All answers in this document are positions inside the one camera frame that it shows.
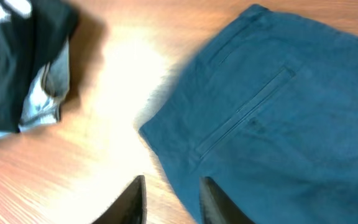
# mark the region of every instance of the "gray fabric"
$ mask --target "gray fabric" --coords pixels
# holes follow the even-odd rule
[[[19,124],[21,132],[60,121],[60,104],[70,88],[69,44],[63,46],[57,59],[43,66],[31,83],[24,100]],[[11,133],[0,132],[0,138]]]

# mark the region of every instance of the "folded garment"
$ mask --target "folded garment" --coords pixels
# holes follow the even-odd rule
[[[0,131],[19,132],[32,80],[57,58],[77,18],[60,0],[0,0]]]
[[[51,63],[43,66],[30,86],[24,100],[22,117],[19,124],[21,132],[60,120],[60,104],[64,101],[70,87],[68,40],[60,55]],[[0,138],[10,132],[0,132]]]
[[[255,223],[358,223],[358,37],[253,5],[140,133],[198,223],[204,176]]]

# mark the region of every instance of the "pocket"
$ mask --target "pocket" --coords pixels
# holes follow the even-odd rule
[[[267,82],[255,96],[244,103],[224,124],[222,124],[207,140],[199,147],[197,152],[204,158],[209,151],[229,139],[235,130],[241,126],[244,121],[250,121],[256,111],[261,110],[262,106],[269,100],[276,100],[275,96],[290,80],[296,76],[296,73],[283,65],[273,78]]]

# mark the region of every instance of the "light blue fabric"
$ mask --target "light blue fabric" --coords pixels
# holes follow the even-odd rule
[[[19,129],[25,132],[60,121],[60,104],[70,88],[69,43],[52,63],[42,67],[25,98]],[[0,138],[10,133],[0,132]]]
[[[256,223],[358,223],[358,37],[253,5],[140,133],[198,223],[205,176]]]

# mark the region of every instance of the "brown wood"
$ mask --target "brown wood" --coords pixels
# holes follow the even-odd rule
[[[358,35],[358,0],[264,0]],[[144,174],[148,223],[193,223],[137,134],[178,69],[252,2],[72,0],[62,122],[0,141],[0,223],[91,223]]]

